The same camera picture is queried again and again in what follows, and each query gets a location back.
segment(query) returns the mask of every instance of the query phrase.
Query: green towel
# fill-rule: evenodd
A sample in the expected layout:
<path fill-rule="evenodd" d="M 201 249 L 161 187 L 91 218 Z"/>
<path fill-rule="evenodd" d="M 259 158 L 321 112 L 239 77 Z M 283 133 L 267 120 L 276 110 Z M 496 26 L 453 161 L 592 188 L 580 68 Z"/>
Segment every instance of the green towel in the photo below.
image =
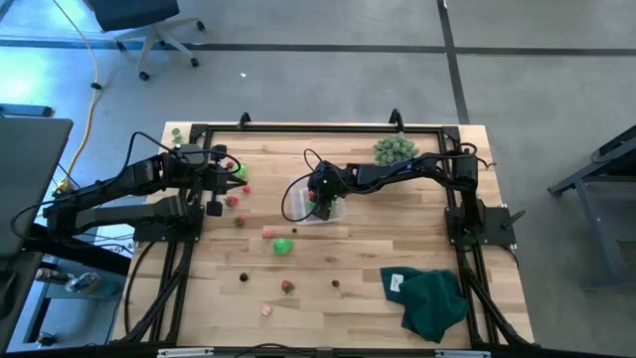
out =
<path fill-rule="evenodd" d="M 380 273 L 387 299 L 404 305 L 401 326 L 425 340 L 441 342 L 446 328 L 466 316 L 468 302 L 453 272 L 381 268 Z"/>

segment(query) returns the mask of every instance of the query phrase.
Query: sticker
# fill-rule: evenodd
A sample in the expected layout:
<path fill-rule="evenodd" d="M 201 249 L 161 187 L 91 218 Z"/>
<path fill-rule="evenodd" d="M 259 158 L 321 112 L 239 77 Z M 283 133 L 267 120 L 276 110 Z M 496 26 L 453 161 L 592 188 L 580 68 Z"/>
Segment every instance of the sticker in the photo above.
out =
<path fill-rule="evenodd" d="M 404 282 L 404 276 L 401 274 L 394 273 L 391 276 L 391 291 L 399 292 L 399 284 Z"/>

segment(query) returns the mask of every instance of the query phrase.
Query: bunch of green grapes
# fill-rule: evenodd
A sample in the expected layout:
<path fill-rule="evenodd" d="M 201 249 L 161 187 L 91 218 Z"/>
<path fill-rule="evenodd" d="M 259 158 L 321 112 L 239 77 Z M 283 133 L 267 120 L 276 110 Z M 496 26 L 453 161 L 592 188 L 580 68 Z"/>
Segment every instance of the bunch of green grapes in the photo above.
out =
<path fill-rule="evenodd" d="M 417 155 L 417 148 L 412 140 L 406 140 L 404 133 L 400 132 L 381 139 L 374 145 L 374 152 L 378 164 L 389 165 L 414 157 Z"/>

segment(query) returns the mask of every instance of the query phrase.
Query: chair leg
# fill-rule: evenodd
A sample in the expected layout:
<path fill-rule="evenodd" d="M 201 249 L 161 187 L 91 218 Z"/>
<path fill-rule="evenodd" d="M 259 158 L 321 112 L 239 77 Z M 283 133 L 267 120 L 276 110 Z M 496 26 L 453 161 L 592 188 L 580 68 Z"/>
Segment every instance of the chair leg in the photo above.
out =
<path fill-rule="evenodd" d="M 143 43 L 143 48 L 141 49 L 141 58 L 139 59 L 139 62 L 137 63 L 138 73 L 142 72 L 143 64 L 146 62 L 146 58 L 148 57 L 148 54 L 150 53 L 150 49 L 152 49 L 152 45 L 155 43 L 156 40 L 157 40 L 157 33 L 155 33 L 154 31 L 148 34 L 148 36 L 146 37 L 146 41 Z"/>
<path fill-rule="evenodd" d="M 184 53 L 190 59 L 194 58 L 194 55 L 192 54 L 192 51 L 186 49 L 185 46 L 183 46 L 179 41 L 177 41 L 177 39 L 173 38 L 172 35 L 170 35 L 168 32 L 163 31 L 163 29 L 157 29 L 157 31 L 159 32 L 159 36 L 161 36 L 163 41 L 165 41 L 168 44 L 174 46 L 177 50 L 179 50 L 182 53 Z"/>
<path fill-rule="evenodd" d="M 197 21 L 201 21 L 201 19 L 199 19 L 199 18 L 181 19 L 181 20 L 176 20 L 176 21 L 165 22 L 165 23 L 162 23 L 160 26 L 161 26 L 161 29 L 168 31 L 168 30 L 172 30 L 172 29 L 178 28 L 178 27 L 183 26 L 183 25 L 196 23 Z"/>
<path fill-rule="evenodd" d="M 139 28 L 139 29 L 128 31 L 125 34 L 117 35 L 113 39 L 115 41 L 121 41 L 121 40 L 137 39 L 137 38 L 140 38 L 140 37 L 148 37 L 148 35 L 151 32 L 153 32 L 152 28 L 150 28 L 150 27 L 142 27 L 142 28 Z"/>

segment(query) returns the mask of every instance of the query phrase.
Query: clear plastic container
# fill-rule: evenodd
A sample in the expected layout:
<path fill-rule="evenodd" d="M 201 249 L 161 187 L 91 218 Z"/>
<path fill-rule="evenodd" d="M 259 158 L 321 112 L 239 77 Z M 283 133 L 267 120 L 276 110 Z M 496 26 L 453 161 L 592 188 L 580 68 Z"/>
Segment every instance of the clear plastic container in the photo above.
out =
<path fill-rule="evenodd" d="M 304 218 L 311 212 L 311 205 L 309 201 L 309 189 L 307 189 L 307 178 L 299 181 L 294 184 L 294 186 L 289 189 L 289 198 L 291 199 L 291 217 L 294 220 Z M 310 216 L 309 218 L 298 222 L 298 225 L 315 225 L 315 224 L 326 224 L 326 223 L 335 223 L 343 220 L 347 215 L 347 206 L 345 205 L 345 199 L 338 198 L 336 199 L 336 205 L 334 205 L 331 210 L 331 214 L 329 215 L 329 220 L 322 220 L 317 218 L 316 216 Z"/>

